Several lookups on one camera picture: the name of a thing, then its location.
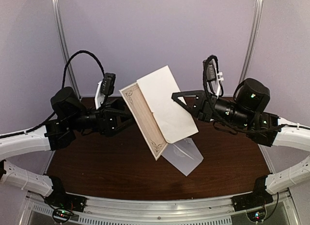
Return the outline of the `white letter paper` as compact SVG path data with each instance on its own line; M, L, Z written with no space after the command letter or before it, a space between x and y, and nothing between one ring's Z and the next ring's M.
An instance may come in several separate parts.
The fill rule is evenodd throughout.
M178 92L168 66L120 90L155 160L168 145L198 133L190 113L172 99Z

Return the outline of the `white envelope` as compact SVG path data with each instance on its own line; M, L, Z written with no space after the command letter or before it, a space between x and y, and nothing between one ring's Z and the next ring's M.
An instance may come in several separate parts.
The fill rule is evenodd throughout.
M191 138L169 144L162 155L186 177L203 161L203 156Z

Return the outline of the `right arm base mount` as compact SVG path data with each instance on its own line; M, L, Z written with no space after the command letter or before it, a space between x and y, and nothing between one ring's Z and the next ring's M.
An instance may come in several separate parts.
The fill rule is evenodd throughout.
M270 194L255 194L247 193L232 197L232 205L234 211L249 210L257 207L262 207L274 201Z

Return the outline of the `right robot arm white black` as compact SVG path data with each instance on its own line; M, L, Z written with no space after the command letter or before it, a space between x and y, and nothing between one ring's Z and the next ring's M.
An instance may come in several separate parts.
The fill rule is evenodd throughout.
M232 100L216 96L207 88L173 93L171 98L198 120L220 123L229 128L227 132L244 133L259 145L310 150L310 128L265 112L270 91L255 79L241 82Z

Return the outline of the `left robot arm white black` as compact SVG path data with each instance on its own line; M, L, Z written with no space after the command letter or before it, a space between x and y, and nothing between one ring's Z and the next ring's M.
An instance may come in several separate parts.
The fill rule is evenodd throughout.
M69 202L62 183L55 177L38 175L10 163L8 158L37 151L56 151L68 147L75 132L114 136L129 127L134 118L122 99L114 99L95 108L86 108L71 87L59 90L50 100L56 119L49 117L29 130L0 137L0 182L49 197L58 207Z

